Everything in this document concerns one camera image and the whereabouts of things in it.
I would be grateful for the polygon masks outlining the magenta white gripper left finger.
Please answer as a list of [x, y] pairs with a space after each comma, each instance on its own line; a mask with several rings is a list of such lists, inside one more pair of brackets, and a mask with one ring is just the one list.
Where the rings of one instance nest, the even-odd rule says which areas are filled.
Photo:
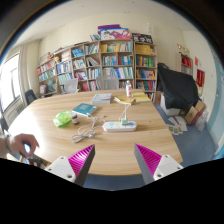
[[94, 156], [95, 145], [90, 145], [68, 157], [60, 156], [46, 168], [46, 171], [83, 186]]

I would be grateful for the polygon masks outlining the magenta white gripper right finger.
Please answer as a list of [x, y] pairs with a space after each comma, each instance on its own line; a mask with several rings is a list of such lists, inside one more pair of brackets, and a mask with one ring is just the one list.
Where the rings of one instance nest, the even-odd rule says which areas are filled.
[[145, 184], [157, 181], [182, 169], [182, 166], [170, 155], [160, 155], [139, 144], [134, 146], [134, 155]]

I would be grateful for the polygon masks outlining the person's bare hand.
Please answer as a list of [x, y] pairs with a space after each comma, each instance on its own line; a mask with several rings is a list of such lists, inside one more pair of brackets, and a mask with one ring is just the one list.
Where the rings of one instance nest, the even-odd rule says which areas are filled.
[[22, 154], [26, 158], [32, 157], [36, 148], [39, 146], [35, 136], [30, 134], [9, 136], [6, 144], [13, 154]]

